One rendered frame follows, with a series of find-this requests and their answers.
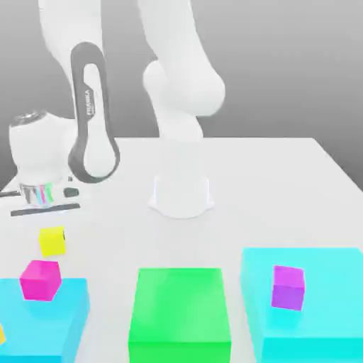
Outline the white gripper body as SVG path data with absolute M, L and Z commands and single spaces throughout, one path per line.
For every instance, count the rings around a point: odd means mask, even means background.
M 61 220 L 81 211 L 82 205 L 77 202 L 56 203 L 51 206 L 14 206 L 10 209 L 10 220 L 22 219 Z

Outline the small yellow cube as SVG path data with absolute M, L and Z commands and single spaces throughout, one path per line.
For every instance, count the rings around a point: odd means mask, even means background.
M 41 228 L 38 239 L 42 256 L 49 257 L 65 253 L 65 229 L 63 226 Z

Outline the small magenta cube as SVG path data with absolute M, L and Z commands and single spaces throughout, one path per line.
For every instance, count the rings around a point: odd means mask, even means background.
M 49 302 L 62 283 L 60 266 L 55 261 L 32 260 L 19 281 L 25 300 Z

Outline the small purple cube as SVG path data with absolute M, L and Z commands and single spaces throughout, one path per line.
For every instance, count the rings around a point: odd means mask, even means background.
M 305 290 L 303 269 L 274 265 L 272 307 L 300 311 L 303 305 Z

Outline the large light blue box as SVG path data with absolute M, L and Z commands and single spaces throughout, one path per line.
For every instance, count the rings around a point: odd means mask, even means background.
M 0 363 L 74 363 L 89 314 L 86 279 L 66 278 L 53 300 L 23 298 L 17 279 L 0 279 Z

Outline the large green box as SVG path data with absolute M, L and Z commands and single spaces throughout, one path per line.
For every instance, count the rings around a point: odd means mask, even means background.
M 230 363 L 232 339 L 219 268 L 141 268 L 129 363 Z

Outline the large cyan box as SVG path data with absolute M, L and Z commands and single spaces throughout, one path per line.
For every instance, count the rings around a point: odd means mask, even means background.
M 304 270 L 301 311 L 272 307 L 275 265 Z M 255 363 L 363 363 L 359 249 L 246 247 L 240 279 Z

